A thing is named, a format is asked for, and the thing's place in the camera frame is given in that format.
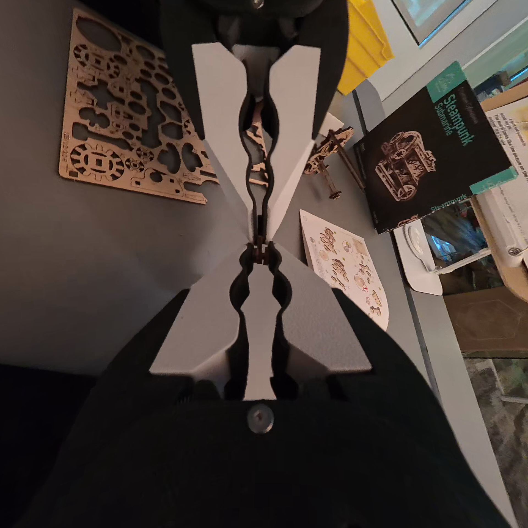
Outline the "yellow plastic bin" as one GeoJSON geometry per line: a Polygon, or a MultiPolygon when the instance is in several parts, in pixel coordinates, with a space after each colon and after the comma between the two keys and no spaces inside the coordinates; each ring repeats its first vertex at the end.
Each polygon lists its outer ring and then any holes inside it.
{"type": "Polygon", "coordinates": [[[348,43],[338,92],[349,95],[394,58],[373,1],[347,1],[348,43]]]}

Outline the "dark model kit box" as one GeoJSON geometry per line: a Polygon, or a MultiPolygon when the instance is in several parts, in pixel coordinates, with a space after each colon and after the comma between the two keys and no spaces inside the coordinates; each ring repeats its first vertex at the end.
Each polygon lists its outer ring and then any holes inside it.
{"type": "Polygon", "coordinates": [[[454,61],[354,145],[378,234],[486,191],[495,134],[454,61]]]}

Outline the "open instruction booklet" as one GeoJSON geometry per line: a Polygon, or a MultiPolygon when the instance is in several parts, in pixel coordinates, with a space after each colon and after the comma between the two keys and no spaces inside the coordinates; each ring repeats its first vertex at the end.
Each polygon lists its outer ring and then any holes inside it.
{"type": "Polygon", "coordinates": [[[302,209],[299,218],[308,266],[386,331],[386,292],[365,240],[302,209]]]}

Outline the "partly built wooden model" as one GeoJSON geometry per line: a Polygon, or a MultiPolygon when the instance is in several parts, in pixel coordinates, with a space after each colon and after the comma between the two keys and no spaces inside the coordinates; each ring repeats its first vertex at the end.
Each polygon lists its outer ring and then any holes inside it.
{"type": "Polygon", "coordinates": [[[345,150],[345,145],[353,137],[354,129],[352,126],[340,128],[339,130],[330,129],[327,136],[319,146],[314,146],[310,157],[303,170],[303,175],[320,175],[328,187],[328,198],[336,200],[340,197],[341,191],[338,190],[329,174],[326,160],[330,155],[338,154],[341,162],[352,175],[358,188],[364,193],[365,183],[359,172],[354,168],[350,156],[345,150]]]}

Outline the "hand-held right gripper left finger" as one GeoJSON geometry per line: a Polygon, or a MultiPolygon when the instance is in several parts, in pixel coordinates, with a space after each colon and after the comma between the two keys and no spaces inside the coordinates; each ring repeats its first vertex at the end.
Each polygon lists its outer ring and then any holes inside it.
{"type": "Polygon", "coordinates": [[[241,307],[253,257],[251,243],[239,247],[190,288],[149,373],[210,381],[222,398],[244,398],[249,342],[241,307]]]}

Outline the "white paper sheet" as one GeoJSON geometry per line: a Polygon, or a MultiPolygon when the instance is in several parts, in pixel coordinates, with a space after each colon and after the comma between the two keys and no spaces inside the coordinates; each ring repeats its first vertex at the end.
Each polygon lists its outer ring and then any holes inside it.
{"type": "Polygon", "coordinates": [[[343,126],[344,126],[344,123],[341,120],[337,119],[330,112],[327,112],[320,126],[318,135],[321,136],[322,138],[325,138],[328,136],[329,131],[336,132],[342,129],[343,126]]]}

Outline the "small wooden model part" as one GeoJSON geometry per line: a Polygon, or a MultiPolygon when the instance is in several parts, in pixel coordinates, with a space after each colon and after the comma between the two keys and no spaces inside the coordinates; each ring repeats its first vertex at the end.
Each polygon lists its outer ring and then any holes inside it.
{"type": "Polygon", "coordinates": [[[256,245],[252,251],[253,263],[258,265],[269,266],[270,261],[274,255],[275,246],[274,242],[265,241],[264,237],[258,236],[256,245]]]}

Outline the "laser-cut wooden parts sheet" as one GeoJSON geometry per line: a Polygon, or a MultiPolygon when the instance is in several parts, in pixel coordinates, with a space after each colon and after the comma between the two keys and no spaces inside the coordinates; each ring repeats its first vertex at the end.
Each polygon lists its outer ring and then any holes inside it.
{"type": "Polygon", "coordinates": [[[96,14],[72,12],[59,175],[205,205],[218,184],[165,55],[96,14]]]}

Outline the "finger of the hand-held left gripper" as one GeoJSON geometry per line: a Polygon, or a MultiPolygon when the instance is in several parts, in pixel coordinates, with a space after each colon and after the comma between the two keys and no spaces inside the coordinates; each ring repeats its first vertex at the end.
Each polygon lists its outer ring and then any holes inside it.
{"type": "Polygon", "coordinates": [[[294,45],[269,71],[269,95],[278,118],[278,135],[269,155],[273,189],[267,202],[267,234],[278,231],[314,146],[313,122],[320,48],[294,45]]]}
{"type": "Polygon", "coordinates": [[[221,43],[192,45],[204,146],[221,189],[247,240],[255,237],[254,198],[248,190],[250,157],[241,139],[247,70],[221,43]]]}

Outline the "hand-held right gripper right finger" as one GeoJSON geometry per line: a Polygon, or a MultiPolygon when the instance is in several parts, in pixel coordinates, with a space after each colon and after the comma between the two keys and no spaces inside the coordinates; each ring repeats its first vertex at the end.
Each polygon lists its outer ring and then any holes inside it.
{"type": "Polygon", "coordinates": [[[369,373],[372,365],[329,284],[274,242],[267,254],[279,304],[270,378],[276,398],[295,399],[313,380],[369,373]]]}

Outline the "brown floor mat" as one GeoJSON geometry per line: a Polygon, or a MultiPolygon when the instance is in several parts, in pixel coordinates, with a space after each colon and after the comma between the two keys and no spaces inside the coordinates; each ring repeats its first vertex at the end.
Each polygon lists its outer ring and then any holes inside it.
{"type": "Polygon", "coordinates": [[[444,301],[462,353],[527,353],[527,302],[505,286],[444,301]]]}

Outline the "round wooden side table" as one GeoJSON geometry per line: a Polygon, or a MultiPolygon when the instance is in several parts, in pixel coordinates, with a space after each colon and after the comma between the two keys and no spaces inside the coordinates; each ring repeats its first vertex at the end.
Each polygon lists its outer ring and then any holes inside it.
{"type": "Polygon", "coordinates": [[[512,294],[527,302],[527,265],[522,254],[514,256],[508,253],[508,249],[513,247],[505,245],[507,223],[497,221],[490,207],[477,196],[471,198],[471,204],[500,278],[512,294]]]}

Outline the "printed instruction sign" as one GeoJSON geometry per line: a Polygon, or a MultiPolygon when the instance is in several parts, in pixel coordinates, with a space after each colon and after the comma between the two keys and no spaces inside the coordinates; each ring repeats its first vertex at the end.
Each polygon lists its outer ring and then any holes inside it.
{"type": "Polygon", "coordinates": [[[485,116],[505,161],[478,198],[497,221],[507,223],[505,245],[523,247],[527,245],[527,96],[490,107],[485,116]]]}

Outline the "window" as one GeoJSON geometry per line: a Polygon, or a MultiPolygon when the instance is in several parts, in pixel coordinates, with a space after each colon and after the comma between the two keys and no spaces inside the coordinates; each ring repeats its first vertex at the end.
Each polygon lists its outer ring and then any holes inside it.
{"type": "Polygon", "coordinates": [[[391,43],[422,49],[463,35],[493,43],[527,19],[527,1],[383,1],[391,43]]]}

